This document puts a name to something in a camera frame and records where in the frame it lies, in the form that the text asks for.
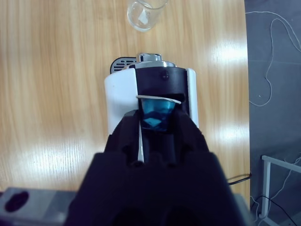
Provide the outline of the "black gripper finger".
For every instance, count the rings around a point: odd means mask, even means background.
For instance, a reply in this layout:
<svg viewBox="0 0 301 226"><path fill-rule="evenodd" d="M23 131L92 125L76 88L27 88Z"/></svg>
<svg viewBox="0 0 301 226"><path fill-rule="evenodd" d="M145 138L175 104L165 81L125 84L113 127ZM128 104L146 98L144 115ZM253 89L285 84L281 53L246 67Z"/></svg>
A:
<svg viewBox="0 0 301 226"><path fill-rule="evenodd" d="M172 145L166 150L164 162L167 165L188 165L210 153L204 135L188 114L176 109L170 126Z"/></svg>
<svg viewBox="0 0 301 226"><path fill-rule="evenodd" d="M109 165L143 165L144 159L138 159L139 111L132 110L122 117L113 133L109 135L103 158Z"/></svg>

